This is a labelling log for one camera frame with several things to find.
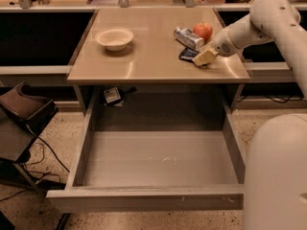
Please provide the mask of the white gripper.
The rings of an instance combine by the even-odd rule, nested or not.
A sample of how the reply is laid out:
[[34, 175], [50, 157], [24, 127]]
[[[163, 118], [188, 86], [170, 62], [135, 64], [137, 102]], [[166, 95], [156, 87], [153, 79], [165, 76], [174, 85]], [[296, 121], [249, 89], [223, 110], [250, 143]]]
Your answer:
[[197, 66], [203, 66], [214, 62], [218, 55], [222, 57], [231, 57], [237, 53], [237, 48], [230, 39], [229, 29], [219, 31], [213, 36], [210, 42], [201, 48], [201, 50], [202, 52], [192, 59]]

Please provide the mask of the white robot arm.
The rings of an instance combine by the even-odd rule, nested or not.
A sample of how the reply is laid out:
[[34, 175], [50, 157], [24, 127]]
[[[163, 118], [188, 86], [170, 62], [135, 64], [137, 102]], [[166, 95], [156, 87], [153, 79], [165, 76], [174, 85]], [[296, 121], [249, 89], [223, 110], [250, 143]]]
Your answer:
[[[196, 57], [201, 67], [269, 40], [307, 94], [307, 33], [288, 0], [253, 0], [249, 14], [220, 31]], [[268, 119], [246, 157], [243, 230], [307, 230], [307, 114]]]

